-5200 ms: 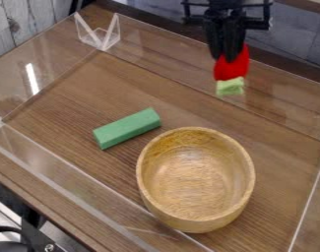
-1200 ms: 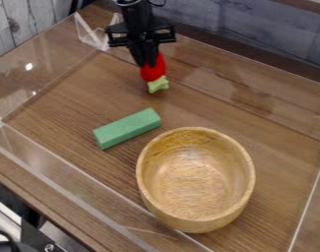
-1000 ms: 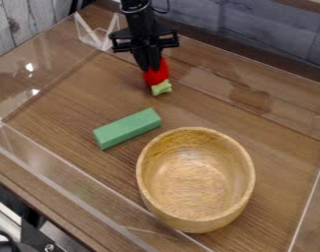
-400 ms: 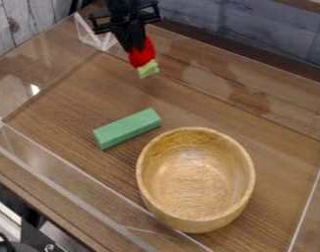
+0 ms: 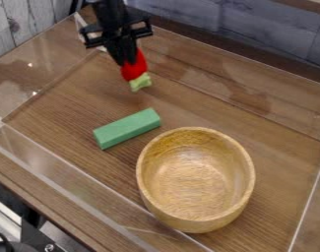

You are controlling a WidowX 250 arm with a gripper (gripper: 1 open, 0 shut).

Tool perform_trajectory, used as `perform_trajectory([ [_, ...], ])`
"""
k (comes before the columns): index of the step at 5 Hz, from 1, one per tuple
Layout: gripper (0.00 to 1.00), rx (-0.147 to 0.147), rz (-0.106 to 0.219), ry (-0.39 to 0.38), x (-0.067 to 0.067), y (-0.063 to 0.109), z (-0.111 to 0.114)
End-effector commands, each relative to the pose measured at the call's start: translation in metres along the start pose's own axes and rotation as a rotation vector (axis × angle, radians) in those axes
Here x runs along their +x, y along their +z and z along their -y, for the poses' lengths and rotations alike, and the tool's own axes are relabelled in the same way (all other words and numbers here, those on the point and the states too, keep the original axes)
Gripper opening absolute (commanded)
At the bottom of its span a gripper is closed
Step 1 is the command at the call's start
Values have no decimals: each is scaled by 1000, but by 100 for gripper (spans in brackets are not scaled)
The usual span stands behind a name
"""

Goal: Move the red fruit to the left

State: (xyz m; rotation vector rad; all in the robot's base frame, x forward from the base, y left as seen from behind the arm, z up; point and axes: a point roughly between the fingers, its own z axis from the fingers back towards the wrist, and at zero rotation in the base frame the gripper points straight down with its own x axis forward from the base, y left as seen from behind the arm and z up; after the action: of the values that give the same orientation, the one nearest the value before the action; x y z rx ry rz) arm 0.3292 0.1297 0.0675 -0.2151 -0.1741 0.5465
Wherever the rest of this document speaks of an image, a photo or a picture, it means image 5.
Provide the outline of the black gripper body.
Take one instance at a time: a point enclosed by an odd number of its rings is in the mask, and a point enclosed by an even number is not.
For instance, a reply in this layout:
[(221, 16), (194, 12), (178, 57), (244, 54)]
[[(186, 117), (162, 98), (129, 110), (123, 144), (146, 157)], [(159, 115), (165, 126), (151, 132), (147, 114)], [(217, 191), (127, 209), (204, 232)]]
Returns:
[(86, 25), (79, 29), (83, 44), (87, 48), (107, 46), (110, 41), (130, 37), (133, 40), (153, 35), (150, 17), (129, 15), (118, 28), (106, 29), (99, 23)]

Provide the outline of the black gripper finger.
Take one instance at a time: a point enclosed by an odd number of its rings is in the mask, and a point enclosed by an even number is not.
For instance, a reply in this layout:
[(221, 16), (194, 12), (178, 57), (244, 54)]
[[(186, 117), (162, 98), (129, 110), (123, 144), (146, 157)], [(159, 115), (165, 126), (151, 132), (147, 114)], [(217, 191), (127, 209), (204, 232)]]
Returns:
[(117, 64), (123, 64), (123, 45), (119, 39), (109, 39), (105, 43), (105, 47), (114, 58)]
[(129, 64), (135, 63), (135, 54), (137, 54), (137, 45), (135, 40), (130, 35), (126, 35), (122, 38), (122, 51), (123, 51), (123, 58)]

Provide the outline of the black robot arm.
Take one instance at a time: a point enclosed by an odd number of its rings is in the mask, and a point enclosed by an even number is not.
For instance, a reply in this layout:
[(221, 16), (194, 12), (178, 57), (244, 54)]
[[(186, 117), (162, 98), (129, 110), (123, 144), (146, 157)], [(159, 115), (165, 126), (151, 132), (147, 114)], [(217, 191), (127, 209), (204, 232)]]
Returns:
[(119, 66), (135, 63), (137, 41), (153, 35), (150, 16), (130, 8), (123, 0), (87, 0), (97, 22), (84, 26), (79, 34), (87, 48), (103, 46)]

